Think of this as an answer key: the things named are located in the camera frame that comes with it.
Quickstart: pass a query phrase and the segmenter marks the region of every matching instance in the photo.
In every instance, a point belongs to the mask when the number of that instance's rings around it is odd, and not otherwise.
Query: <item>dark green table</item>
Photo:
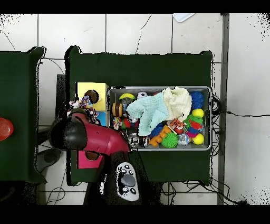
[[[75,96],[76,82],[105,82],[109,86],[209,87],[211,83],[210,51],[167,55],[81,54],[74,46],[67,50],[65,61],[71,98]],[[150,181],[202,180],[209,184],[210,150],[140,152],[140,155]],[[67,170],[72,185],[97,180],[99,170],[76,169],[75,153],[69,156],[71,169]]]
[[[26,53],[0,51],[0,117],[9,119],[13,134],[0,141],[0,181],[45,183],[34,168],[37,140],[36,69],[43,48]]]

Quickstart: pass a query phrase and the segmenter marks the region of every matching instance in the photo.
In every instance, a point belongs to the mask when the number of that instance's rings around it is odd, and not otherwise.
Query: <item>red button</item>
[[[5,140],[13,133],[13,124],[10,120],[0,117],[0,141]]]

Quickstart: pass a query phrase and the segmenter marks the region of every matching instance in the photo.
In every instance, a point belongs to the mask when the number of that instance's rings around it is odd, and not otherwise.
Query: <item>yellow cube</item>
[[[96,82],[78,82],[78,97],[83,98],[84,94],[88,90],[95,90],[99,94],[99,101],[93,104],[93,108],[97,111],[106,111],[107,105],[107,89],[106,83],[96,83]]]

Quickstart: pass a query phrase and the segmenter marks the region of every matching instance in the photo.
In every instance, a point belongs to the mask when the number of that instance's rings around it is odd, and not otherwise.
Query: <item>pink box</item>
[[[98,168],[103,158],[103,156],[100,155],[97,160],[94,161],[88,160],[85,155],[85,151],[78,151],[77,155],[78,155],[78,169]]]

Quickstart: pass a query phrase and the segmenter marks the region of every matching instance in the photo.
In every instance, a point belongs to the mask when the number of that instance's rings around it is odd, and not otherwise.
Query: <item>metal tray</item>
[[[153,147],[152,145],[149,145],[147,147],[141,147],[138,146],[139,151],[205,151],[211,148],[211,89],[206,86],[178,86],[186,88],[189,92],[192,91],[200,91],[205,98],[204,105],[202,107],[202,110],[204,111],[203,116],[203,124],[204,124],[204,142],[201,145],[196,145],[194,143],[189,143],[186,146],[180,146],[177,145],[175,148],[165,148],[161,144],[157,147]],[[168,88],[167,86],[161,87],[161,86],[151,86],[151,87],[111,87],[108,90],[108,110],[110,110],[112,104],[114,102],[121,102],[119,100],[119,97],[128,92],[135,96],[137,96],[138,92],[146,92],[148,95],[152,95],[154,92],[162,91],[163,89]],[[113,119],[113,116],[110,114],[109,119],[109,125],[111,124],[111,121]]]

